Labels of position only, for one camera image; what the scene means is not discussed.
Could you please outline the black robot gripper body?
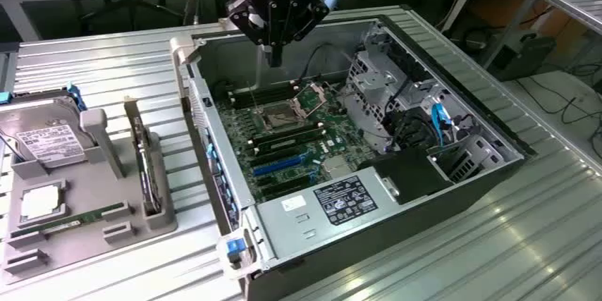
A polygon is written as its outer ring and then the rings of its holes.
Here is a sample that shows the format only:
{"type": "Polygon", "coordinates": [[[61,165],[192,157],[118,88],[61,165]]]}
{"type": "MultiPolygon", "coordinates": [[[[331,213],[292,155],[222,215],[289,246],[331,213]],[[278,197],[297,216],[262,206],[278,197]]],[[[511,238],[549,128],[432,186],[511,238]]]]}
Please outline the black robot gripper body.
{"type": "Polygon", "coordinates": [[[299,41],[320,22],[320,0],[245,0],[249,13],[262,21],[250,23],[248,37],[256,44],[283,46],[299,41]]]}

